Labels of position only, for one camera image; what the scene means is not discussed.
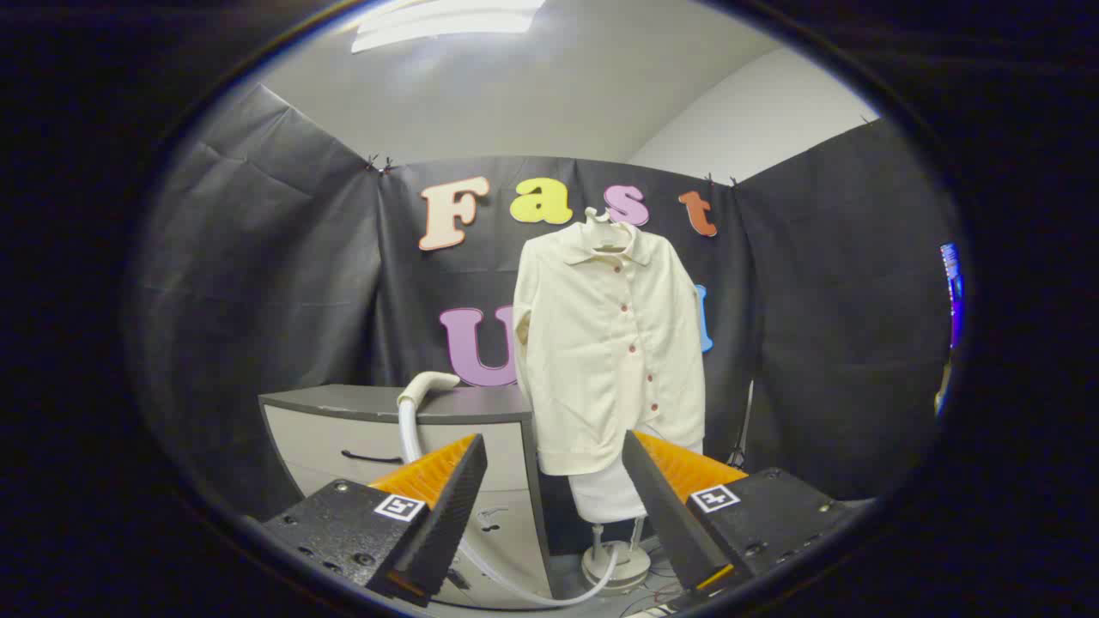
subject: fluorescent light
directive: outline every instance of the fluorescent light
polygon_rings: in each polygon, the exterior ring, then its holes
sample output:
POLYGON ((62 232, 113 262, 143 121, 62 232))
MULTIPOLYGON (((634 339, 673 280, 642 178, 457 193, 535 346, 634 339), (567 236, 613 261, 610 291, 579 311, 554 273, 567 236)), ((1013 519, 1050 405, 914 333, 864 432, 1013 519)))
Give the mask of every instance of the fluorescent light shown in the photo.
POLYGON ((396 0, 358 22, 351 53, 441 34, 526 32, 545 0, 396 0))
POLYGON ((414 21, 426 20, 446 14, 469 14, 477 12, 518 12, 533 15, 545 0, 435 0, 413 7, 404 0, 397 7, 386 5, 376 12, 363 16, 358 24, 358 33, 396 27, 414 21))
POLYGON ((360 35, 351 46, 351 53, 357 54, 374 47, 441 34, 459 33, 523 33, 530 30, 533 15, 515 13, 474 13, 469 15, 447 15, 431 20, 422 20, 410 24, 391 27, 384 31, 360 35))

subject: shirt collar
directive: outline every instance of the shirt collar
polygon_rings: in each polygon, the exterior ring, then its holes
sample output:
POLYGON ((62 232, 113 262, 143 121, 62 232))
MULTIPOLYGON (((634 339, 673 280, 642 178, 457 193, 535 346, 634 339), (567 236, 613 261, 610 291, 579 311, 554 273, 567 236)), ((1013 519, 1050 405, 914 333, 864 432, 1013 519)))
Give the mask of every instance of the shirt collar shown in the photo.
POLYGON ((599 255, 620 255, 628 257, 632 262, 636 262, 642 266, 648 266, 651 258, 647 251, 648 243, 642 238, 641 230, 625 221, 618 221, 610 224, 630 233, 630 242, 625 245, 624 250, 619 253, 601 253, 595 251, 595 243, 591 240, 590 223, 580 223, 577 221, 568 228, 568 233, 563 238, 565 246, 563 247, 564 251, 562 251, 562 260, 566 264, 574 265, 599 255))

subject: dresser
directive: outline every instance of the dresser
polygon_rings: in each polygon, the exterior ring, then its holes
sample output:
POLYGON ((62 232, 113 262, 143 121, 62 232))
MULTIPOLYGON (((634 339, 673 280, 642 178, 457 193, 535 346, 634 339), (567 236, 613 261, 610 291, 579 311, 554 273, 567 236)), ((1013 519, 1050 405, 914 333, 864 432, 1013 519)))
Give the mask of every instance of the dresser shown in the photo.
MULTIPOLYGON (((259 396, 268 433, 302 498, 336 478, 369 484, 403 465, 397 424, 402 388, 332 384, 259 396)), ((540 596, 547 576, 534 427, 514 385, 430 393, 417 426, 426 454, 470 433, 485 438, 488 467, 465 539, 501 573, 540 596)), ((486 609, 541 606, 508 592, 458 552, 433 603, 486 609)))

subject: white shirt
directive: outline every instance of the white shirt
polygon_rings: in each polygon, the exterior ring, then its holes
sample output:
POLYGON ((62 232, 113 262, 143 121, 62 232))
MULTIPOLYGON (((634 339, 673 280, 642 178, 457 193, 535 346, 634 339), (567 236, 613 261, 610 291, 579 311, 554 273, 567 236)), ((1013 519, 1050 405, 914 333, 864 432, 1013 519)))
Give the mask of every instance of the white shirt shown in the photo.
POLYGON ((574 223, 526 241, 512 335, 545 474, 607 468, 642 423, 675 444, 701 442, 698 302, 671 244, 630 223, 574 223), (607 232, 629 239, 621 252, 596 251, 607 232))

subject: white hose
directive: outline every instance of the white hose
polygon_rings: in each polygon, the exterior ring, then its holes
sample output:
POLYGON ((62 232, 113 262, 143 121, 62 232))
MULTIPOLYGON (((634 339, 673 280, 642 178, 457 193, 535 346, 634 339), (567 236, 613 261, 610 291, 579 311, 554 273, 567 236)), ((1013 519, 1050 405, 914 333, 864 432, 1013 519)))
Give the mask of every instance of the white hose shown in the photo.
MULTIPOLYGON (((412 463, 423 456, 423 452, 420 450, 420 439, 417 437, 415 431, 415 411, 417 408, 420 407, 420 402, 423 401, 424 395, 426 395, 428 390, 433 388, 449 390, 451 388, 457 386, 459 382, 460 378, 456 375, 440 372, 423 372, 412 378, 412 382, 409 383, 408 387, 397 397, 397 422, 400 427, 401 450, 403 451, 406 463, 412 463)), ((578 597, 566 599, 545 598, 530 591, 523 589, 511 580, 508 580, 508 577, 502 573, 492 569, 492 565, 474 550, 465 537, 463 537, 462 541, 458 543, 458 551, 460 551, 469 560, 469 562, 477 565, 477 567, 481 570, 481 573, 488 575, 490 580, 500 584, 515 596, 539 605, 563 607, 584 603, 607 587, 607 584, 611 581, 611 573, 614 572, 614 566, 618 564, 619 550, 618 545, 611 547, 611 559, 607 564, 607 573, 603 573, 602 578, 599 580, 595 587, 578 597)))

